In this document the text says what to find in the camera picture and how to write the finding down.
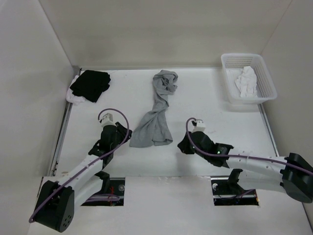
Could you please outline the grey tank top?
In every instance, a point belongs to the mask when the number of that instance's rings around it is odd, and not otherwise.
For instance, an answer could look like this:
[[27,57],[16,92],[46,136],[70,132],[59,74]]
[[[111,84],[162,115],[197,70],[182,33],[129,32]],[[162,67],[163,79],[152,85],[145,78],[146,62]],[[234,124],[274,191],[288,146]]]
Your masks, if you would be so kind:
[[168,96],[177,89],[177,80],[178,75],[174,71],[161,70],[153,76],[154,104],[133,131],[130,147],[164,146],[173,142],[165,112],[169,108]]

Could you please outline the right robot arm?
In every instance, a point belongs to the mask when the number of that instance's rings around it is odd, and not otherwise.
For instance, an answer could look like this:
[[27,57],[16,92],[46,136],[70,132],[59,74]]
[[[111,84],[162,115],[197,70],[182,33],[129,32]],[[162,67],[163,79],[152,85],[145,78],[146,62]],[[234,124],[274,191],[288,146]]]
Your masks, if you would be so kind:
[[205,133],[187,132],[178,144],[187,155],[197,154],[216,167],[231,169],[227,188],[231,193],[263,189],[285,193],[302,203],[313,201],[313,168],[299,154],[287,157],[253,157],[230,154],[233,146],[214,143]]

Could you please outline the folded white tank top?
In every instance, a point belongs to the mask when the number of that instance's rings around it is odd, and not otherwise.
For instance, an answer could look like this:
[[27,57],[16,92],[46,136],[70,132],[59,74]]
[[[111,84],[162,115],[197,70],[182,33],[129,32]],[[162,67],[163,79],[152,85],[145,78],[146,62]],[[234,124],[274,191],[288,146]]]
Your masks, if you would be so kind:
[[73,90],[69,87],[66,94],[66,101],[72,103],[74,105],[79,105],[86,101],[86,99],[82,96],[76,96],[73,94]]

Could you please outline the white plastic basket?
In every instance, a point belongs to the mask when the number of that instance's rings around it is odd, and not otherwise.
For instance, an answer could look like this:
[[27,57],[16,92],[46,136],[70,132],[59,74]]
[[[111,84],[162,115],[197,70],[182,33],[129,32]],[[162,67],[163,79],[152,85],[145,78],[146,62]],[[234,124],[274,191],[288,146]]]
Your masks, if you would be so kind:
[[[221,56],[221,62],[230,103],[261,104],[277,98],[275,86],[262,56],[251,53],[225,53]],[[252,67],[257,76],[257,96],[253,98],[240,97],[240,92],[235,85],[235,80],[246,66]]]

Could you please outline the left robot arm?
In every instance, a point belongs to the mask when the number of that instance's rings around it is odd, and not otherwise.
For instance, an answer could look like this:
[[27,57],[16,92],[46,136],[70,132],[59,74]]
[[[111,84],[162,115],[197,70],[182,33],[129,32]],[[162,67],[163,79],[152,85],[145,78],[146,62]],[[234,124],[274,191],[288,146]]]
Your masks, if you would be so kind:
[[110,178],[102,170],[113,159],[114,151],[131,136],[129,127],[124,127],[119,122],[109,121],[103,125],[100,139],[74,170],[57,181],[48,180],[43,183],[29,222],[64,232],[78,207],[95,193],[108,193]]

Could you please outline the folded black tank top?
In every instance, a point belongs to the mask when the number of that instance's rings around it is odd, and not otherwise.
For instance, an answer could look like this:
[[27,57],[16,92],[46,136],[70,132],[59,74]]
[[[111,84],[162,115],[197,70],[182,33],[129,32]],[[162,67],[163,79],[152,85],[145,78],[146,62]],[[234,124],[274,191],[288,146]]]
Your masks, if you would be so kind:
[[82,96],[96,103],[103,92],[109,89],[111,77],[107,72],[86,70],[70,86],[73,95]]

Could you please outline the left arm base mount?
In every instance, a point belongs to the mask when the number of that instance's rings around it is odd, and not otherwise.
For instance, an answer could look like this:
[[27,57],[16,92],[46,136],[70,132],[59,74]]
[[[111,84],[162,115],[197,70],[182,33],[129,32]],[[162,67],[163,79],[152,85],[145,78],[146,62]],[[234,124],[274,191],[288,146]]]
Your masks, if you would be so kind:
[[110,178],[105,189],[92,195],[82,206],[114,207],[124,205],[125,178]]

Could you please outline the crumpled white tank top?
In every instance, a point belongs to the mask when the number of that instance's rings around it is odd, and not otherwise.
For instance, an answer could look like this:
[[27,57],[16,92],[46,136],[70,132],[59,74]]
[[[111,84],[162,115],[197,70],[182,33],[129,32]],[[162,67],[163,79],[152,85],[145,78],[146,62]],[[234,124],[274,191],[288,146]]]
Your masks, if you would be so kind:
[[235,80],[235,85],[242,98],[253,98],[257,96],[257,76],[252,67],[246,66]]

